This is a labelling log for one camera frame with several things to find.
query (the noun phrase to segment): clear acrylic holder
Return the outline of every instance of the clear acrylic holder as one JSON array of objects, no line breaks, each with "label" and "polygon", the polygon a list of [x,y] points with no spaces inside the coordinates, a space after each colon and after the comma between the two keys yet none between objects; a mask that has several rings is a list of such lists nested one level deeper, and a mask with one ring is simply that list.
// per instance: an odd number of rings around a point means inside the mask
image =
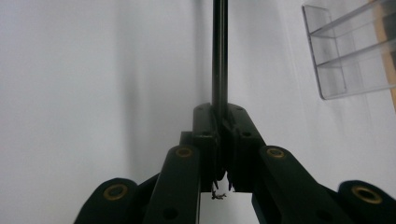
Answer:
[{"label": "clear acrylic holder", "polygon": [[396,87],[395,0],[312,0],[303,12],[323,99]]}]

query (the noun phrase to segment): white background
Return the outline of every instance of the white background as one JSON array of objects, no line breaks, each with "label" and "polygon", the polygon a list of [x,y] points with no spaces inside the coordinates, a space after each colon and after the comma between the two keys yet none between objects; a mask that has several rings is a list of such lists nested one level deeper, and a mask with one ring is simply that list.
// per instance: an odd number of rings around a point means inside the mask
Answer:
[{"label": "white background", "polygon": [[[321,184],[396,197],[389,91],[322,101],[302,1],[229,3],[229,101]],[[210,101],[212,1],[0,2],[0,223],[71,223],[102,182],[157,174]],[[202,195],[201,223],[257,223]]]}]

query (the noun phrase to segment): black rod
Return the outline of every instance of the black rod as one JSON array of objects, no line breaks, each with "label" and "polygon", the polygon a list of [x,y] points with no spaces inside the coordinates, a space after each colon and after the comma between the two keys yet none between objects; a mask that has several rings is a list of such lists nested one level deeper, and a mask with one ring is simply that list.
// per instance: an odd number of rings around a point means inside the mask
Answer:
[{"label": "black rod", "polygon": [[227,119],[228,0],[213,0],[212,105],[216,119]]}]

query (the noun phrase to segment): transparent plastic shelf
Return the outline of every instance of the transparent plastic shelf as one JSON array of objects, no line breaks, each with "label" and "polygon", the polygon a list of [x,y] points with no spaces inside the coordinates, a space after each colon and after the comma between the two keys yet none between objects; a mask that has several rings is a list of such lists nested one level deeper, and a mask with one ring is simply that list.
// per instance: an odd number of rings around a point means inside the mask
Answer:
[{"label": "transparent plastic shelf", "polygon": [[395,88],[395,0],[311,0],[303,13],[323,99]]}]

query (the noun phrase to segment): metal rod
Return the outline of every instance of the metal rod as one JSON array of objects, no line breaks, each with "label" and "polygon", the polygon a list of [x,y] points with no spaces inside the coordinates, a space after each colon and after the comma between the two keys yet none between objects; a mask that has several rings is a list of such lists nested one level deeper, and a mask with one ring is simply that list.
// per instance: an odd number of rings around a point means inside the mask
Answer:
[{"label": "metal rod", "polygon": [[228,0],[213,0],[212,105],[216,119],[227,119]]}]

